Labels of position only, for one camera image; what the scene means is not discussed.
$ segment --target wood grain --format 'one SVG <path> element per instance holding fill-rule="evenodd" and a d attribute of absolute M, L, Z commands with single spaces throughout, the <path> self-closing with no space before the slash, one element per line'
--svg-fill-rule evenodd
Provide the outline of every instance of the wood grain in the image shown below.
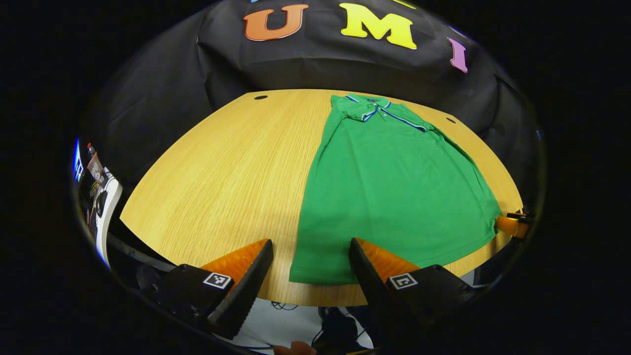
<path fill-rule="evenodd" d="M 193 127 L 155 162 L 127 201 L 121 220 L 175 264 L 201 266 L 270 238 L 274 262 L 260 298 L 308 306 L 366 304 L 359 285 L 288 281 L 305 183 L 331 111 L 331 95 L 346 94 L 300 89 L 239 97 Z M 254 99 L 262 95 L 268 97 Z M 522 207 L 506 168 L 464 124 L 444 112 L 389 99 L 405 103 L 469 153 L 504 214 Z M 445 267 L 464 275 L 508 240 L 500 233 L 478 251 Z"/>

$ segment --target wooden table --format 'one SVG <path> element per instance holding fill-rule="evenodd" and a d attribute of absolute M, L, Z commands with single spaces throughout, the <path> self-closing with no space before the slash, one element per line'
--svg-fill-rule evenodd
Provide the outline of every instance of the wooden table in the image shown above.
<path fill-rule="evenodd" d="M 288 281 L 305 182 L 331 111 L 331 95 L 346 94 L 300 89 L 239 97 L 193 127 L 153 164 L 130 196 L 121 220 L 175 264 L 201 266 L 270 238 L 274 262 L 260 298 L 307 306 L 366 304 L 359 285 Z M 469 153 L 503 214 L 522 208 L 506 168 L 463 123 L 429 107 L 388 99 L 394 104 L 404 102 Z M 508 240 L 500 233 L 445 268 L 462 276 Z"/>

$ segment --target black cloth backdrop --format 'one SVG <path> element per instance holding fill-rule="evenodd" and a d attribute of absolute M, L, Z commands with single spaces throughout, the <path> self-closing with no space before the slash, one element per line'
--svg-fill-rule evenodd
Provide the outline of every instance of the black cloth backdrop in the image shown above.
<path fill-rule="evenodd" d="M 84 136 L 131 192 L 162 153 L 195 124 L 246 92 L 322 88 L 368 92 L 416 102 L 456 116 L 495 152 L 522 200 L 536 204 L 537 125 L 526 98 L 475 41 L 438 16 L 394 1 L 362 1 L 377 17 L 410 19 L 416 50 L 344 36 L 341 1 L 302 1 L 300 30 L 253 41 L 243 17 L 297 0 L 220 1 L 150 41 L 108 82 L 86 115 Z M 448 37 L 466 48 L 468 72 L 450 64 Z"/>

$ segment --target person's hand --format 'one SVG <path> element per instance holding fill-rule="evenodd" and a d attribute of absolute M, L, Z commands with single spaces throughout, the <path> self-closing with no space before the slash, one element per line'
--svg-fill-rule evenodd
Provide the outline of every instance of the person's hand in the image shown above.
<path fill-rule="evenodd" d="M 316 355 L 317 350 L 305 342 L 292 342 L 292 348 L 276 345 L 272 347 L 274 355 Z"/>

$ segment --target green polo shirt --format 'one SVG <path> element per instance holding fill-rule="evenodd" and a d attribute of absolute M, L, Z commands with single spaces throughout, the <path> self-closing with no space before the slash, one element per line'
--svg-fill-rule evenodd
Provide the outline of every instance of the green polo shirt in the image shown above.
<path fill-rule="evenodd" d="M 331 97 L 311 165 L 290 281 L 355 284 L 348 261 L 360 237 L 426 267 L 489 242 L 501 215 L 475 163 L 404 104 Z"/>

